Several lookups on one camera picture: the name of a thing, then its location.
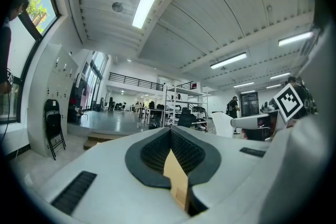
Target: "folding chair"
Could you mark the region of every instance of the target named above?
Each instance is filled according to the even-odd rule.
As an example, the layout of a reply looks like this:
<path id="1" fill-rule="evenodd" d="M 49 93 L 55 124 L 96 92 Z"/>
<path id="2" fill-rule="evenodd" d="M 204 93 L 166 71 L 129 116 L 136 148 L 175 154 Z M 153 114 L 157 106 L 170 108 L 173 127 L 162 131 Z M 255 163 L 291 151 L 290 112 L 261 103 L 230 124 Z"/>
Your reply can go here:
<path id="1" fill-rule="evenodd" d="M 56 160 L 56 154 L 54 149 L 63 144 L 65 150 L 65 141 L 63 137 L 62 127 L 61 127 L 61 114 L 59 113 L 59 104 L 57 100 L 48 99 L 44 105 L 44 118 L 46 121 L 46 136 L 50 151 L 54 160 Z M 56 136 L 60 135 L 61 141 L 56 143 L 54 146 L 51 144 L 51 140 Z"/>

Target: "tree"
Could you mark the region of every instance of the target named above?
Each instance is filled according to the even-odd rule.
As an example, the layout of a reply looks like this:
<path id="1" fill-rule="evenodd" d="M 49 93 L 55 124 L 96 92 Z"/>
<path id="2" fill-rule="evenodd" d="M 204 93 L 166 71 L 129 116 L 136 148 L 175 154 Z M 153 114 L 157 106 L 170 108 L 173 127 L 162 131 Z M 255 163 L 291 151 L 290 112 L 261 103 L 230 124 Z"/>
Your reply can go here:
<path id="1" fill-rule="evenodd" d="M 49 14 L 47 8 L 44 8 L 40 2 L 41 0 L 29 0 L 27 13 L 33 24 L 36 26 L 36 29 L 42 33 L 44 29 L 41 28 L 40 23 L 44 22 Z"/>

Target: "shelving unit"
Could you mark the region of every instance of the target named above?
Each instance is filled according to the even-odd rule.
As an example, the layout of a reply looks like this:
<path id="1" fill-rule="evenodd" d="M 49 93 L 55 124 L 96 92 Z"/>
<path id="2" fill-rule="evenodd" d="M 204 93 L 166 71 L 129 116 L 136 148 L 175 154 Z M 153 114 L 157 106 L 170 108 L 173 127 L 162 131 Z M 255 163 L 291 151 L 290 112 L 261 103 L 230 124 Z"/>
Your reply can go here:
<path id="1" fill-rule="evenodd" d="M 164 102 L 165 113 L 164 113 L 164 116 L 163 116 L 163 125 L 165 124 L 166 120 L 170 117 L 169 115 L 171 113 L 173 113 L 173 118 L 175 118 L 175 115 L 181 114 L 181 113 L 176 111 L 176 105 L 178 105 L 179 103 L 187 104 L 188 109 L 189 109 L 189 104 L 194 104 L 194 105 L 197 105 L 197 106 L 206 105 L 206 109 L 205 109 L 206 113 L 205 112 L 202 112 L 202 113 L 192 112 L 193 114 L 197 114 L 197 116 L 196 116 L 197 118 L 199 118 L 201 114 L 205 113 L 206 117 L 203 117 L 203 119 L 205 118 L 205 120 L 201 121 L 201 122 L 193 122 L 192 125 L 206 123 L 206 132 L 207 132 L 207 130 L 208 130 L 208 94 L 207 94 L 207 92 L 206 93 L 199 93 L 199 92 L 195 92 L 195 91 L 192 91 L 192 90 L 179 88 L 177 86 L 165 87 L 164 92 L 165 92 L 165 99 L 164 99 L 165 100 L 165 102 Z M 185 97 L 186 100 L 177 99 L 176 98 L 177 94 L 186 94 L 186 97 Z M 188 95 L 192 95 L 194 97 L 197 97 L 198 102 L 189 101 L 188 100 Z M 202 100 L 202 102 L 200 102 L 200 97 L 203 97 L 204 95 L 205 95 L 204 100 Z M 173 105 L 173 111 L 172 112 L 166 110 L 167 105 L 169 103 Z"/>

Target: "railing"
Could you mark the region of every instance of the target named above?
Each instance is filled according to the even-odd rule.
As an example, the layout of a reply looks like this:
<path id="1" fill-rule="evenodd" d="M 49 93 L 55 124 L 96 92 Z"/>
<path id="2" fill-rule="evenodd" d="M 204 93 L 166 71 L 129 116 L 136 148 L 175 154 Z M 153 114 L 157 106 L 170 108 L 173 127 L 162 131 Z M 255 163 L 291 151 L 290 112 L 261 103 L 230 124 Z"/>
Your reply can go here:
<path id="1" fill-rule="evenodd" d="M 144 88 L 148 88 L 148 89 L 152 89 L 156 91 L 163 91 L 162 84 L 158 84 L 155 82 L 150 82 L 150 81 L 146 81 L 142 79 L 127 77 L 127 76 L 112 73 L 112 72 L 110 72 L 109 80 L 129 84 L 133 86 L 144 87 Z"/>
<path id="2" fill-rule="evenodd" d="M 191 81 L 191 82 L 187 82 L 181 85 L 177 85 L 176 87 L 186 89 L 186 90 L 195 90 L 197 89 L 197 83 L 194 81 Z"/>

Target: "floor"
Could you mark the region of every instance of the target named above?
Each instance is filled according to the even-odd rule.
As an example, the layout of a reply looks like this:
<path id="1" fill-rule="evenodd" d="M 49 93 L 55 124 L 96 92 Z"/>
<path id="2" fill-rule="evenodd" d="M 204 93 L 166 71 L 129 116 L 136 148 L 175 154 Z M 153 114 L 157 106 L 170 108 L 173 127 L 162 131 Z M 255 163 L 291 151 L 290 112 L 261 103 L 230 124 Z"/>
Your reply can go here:
<path id="1" fill-rule="evenodd" d="M 148 130 L 147 120 L 144 123 L 143 116 L 128 111 L 87 111 L 88 116 L 82 116 L 80 126 L 95 130 L 106 130 L 111 133 L 139 133 Z"/>
<path id="2" fill-rule="evenodd" d="M 85 152 L 83 144 L 87 138 L 68 135 L 65 139 L 66 150 L 59 146 L 56 152 L 56 160 L 52 157 L 43 157 L 32 150 L 28 150 L 17 156 L 16 159 L 11 160 L 9 163 L 19 182 L 38 191 L 54 173 Z"/>

